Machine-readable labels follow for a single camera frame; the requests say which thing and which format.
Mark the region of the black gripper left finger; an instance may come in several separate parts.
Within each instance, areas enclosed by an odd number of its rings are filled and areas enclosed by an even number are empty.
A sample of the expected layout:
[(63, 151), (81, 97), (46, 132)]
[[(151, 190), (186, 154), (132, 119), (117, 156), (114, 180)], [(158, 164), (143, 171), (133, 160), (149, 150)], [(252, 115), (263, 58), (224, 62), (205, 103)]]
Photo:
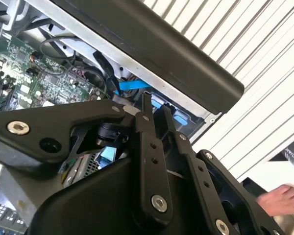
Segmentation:
[(142, 104), (134, 115), (109, 99), (0, 112), (0, 163), (34, 179), (37, 189), (65, 161), (114, 144), (132, 162), (135, 222), (166, 227), (173, 206), (164, 149), (148, 94)]

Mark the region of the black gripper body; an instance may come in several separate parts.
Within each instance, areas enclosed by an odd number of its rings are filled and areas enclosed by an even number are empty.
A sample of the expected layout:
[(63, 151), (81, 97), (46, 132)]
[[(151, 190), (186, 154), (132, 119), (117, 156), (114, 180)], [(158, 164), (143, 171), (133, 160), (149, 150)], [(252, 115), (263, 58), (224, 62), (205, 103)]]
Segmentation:
[(132, 162), (120, 160), (49, 197), (37, 210), (29, 235), (209, 235), (186, 181), (167, 173), (173, 219), (163, 228), (141, 228), (133, 216)]

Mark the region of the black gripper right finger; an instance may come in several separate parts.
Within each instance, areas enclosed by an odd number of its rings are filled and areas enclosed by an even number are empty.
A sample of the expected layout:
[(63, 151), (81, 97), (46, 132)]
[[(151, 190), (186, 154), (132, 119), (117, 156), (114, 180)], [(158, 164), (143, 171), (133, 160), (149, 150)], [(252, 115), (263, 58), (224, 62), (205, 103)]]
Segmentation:
[(282, 235), (284, 232), (256, 202), (255, 198), (208, 150), (195, 153), (189, 139), (176, 131), (171, 110), (161, 108), (169, 170), (183, 176), (183, 194), (191, 210), (189, 222), (198, 235)]

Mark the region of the person's hand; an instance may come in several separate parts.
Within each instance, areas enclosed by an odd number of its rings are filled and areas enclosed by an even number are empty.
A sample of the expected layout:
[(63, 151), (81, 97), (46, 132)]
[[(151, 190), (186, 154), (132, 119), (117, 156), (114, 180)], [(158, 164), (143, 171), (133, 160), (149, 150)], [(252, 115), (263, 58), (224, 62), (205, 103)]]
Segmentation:
[(294, 214), (294, 187), (281, 185), (258, 196), (256, 201), (271, 217)]

